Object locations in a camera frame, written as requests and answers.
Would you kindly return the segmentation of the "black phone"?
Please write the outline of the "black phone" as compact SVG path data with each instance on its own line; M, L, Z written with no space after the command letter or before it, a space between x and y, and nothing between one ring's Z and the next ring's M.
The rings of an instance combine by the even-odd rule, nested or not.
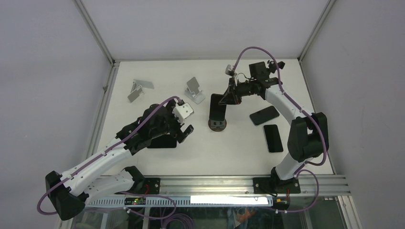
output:
M266 107L262 110L254 112L249 115L250 120L255 126L264 124L272 119L280 116L280 113L274 106Z
M270 153L281 153L284 151L277 125L263 126L267 149Z
M209 119L214 121L224 121L226 113L226 105L220 105L223 99L221 94L211 94Z

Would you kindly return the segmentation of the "wooden base phone stand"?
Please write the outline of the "wooden base phone stand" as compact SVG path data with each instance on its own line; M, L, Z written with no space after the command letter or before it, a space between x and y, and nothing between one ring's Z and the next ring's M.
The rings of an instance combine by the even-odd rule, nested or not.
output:
M226 128L227 121L226 121L226 119L224 119L222 121L209 119L208 120L208 126L212 131L221 132Z

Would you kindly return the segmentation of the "white folding phone stand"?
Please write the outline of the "white folding phone stand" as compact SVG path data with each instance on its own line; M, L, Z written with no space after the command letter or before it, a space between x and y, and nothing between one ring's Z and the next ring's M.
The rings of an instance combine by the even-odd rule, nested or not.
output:
M204 99L205 95L203 91L200 89L200 85L196 79L196 77L192 77L190 80L186 82L186 89L184 94L191 99L194 103L200 104Z

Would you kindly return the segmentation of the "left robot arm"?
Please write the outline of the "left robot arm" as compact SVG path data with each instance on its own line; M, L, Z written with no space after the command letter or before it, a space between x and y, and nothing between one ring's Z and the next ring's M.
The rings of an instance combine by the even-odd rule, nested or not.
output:
M55 213L61 220L69 220L99 198L120 192L141 192L145 178L135 166L126 167L107 178L101 178L101 175L162 136L169 135L182 143L194 130L192 125L184 131L181 129L193 113L189 103L170 100L164 104L152 104L135 122L117 132L101 151L60 174L56 171L47 174L46 196Z

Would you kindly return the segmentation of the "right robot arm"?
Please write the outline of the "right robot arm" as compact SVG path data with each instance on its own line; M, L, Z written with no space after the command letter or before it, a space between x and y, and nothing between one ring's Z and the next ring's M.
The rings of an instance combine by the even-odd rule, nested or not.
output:
M300 169L311 164L312 158L325 156L329 148L326 115L322 112L307 112L282 88L279 77L270 77L272 73L279 73L284 66L284 62L275 61L250 64L250 78L239 82L235 67L227 65L225 74L230 79L219 101L220 105L237 105L244 96L258 95L273 105L288 122L288 153L270 175L269 186L275 193L287 189L292 179L298 177Z

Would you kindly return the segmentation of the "black tall clamp stand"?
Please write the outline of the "black tall clamp stand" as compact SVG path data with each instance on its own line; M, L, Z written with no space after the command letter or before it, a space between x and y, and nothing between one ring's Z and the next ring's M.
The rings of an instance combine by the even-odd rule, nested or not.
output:
M275 62L275 61L267 61L267 67L265 74L269 76L270 74L277 74L279 70L282 70L285 67L285 62Z

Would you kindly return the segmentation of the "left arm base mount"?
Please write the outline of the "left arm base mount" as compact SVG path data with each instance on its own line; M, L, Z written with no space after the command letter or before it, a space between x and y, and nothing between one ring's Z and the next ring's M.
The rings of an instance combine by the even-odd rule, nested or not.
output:
M127 190L127 192L133 194L157 195L160 193L160 182L161 179L158 177L145 178L142 182L136 183Z

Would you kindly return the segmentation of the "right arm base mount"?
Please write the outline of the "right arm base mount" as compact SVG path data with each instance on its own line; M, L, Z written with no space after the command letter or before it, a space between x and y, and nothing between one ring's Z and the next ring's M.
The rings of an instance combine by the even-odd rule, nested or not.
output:
M254 177L253 189L255 194L299 194L299 181L296 178L280 180L277 177Z

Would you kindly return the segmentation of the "aluminium frame rail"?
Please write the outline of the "aluminium frame rail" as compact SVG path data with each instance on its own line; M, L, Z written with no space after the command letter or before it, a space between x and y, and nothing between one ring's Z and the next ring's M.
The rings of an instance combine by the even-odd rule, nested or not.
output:
M162 176L160 193L173 197L186 197L193 195L252 195L254 193L252 178L255 176ZM292 196L309 197L319 194L328 196L351 195L348 183L343 175L300 175L297 180L300 184L301 193ZM81 182L73 179L66 186L70 187L72 194L91 194L93 197L104 197L127 191L136 183L132 178L124 175L102 176L95 181Z

